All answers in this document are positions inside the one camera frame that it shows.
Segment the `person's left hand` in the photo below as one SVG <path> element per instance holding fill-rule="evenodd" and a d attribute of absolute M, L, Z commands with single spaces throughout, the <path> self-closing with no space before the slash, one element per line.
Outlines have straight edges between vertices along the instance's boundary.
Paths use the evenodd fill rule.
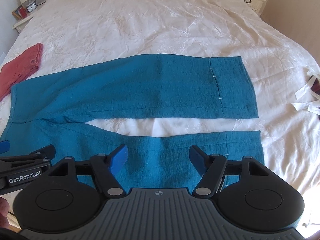
<path fill-rule="evenodd" d="M 10 205 L 8 201 L 2 197 L 0 197 L 0 213 L 3 217 L 7 217 L 9 213 Z"/>

